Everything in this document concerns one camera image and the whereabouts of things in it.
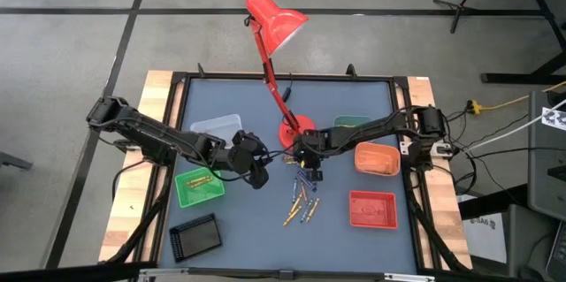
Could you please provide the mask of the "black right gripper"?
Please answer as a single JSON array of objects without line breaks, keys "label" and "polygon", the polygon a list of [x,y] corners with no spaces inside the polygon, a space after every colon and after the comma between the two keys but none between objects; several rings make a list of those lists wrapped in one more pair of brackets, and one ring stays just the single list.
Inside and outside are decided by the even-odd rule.
[{"label": "black right gripper", "polygon": [[324,179],[320,168],[325,156],[319,145],[320,139],[315,130],[305,130],[302,136],[297,136],[294,140],[294,150],[299,150],[295,152],[296,159],[301,162],[309,181]]}]

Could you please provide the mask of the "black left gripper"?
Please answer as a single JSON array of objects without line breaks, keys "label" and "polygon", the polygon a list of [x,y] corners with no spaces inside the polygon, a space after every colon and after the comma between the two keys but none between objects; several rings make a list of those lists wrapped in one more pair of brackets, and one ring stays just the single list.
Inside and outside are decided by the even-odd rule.
[{"label": "black left gripper", "polygon": [[269,179],[265,169],[271,162],[270,150],[253,133],[239,130],[229,150],[229,163],[254,189],[263,187]]}]

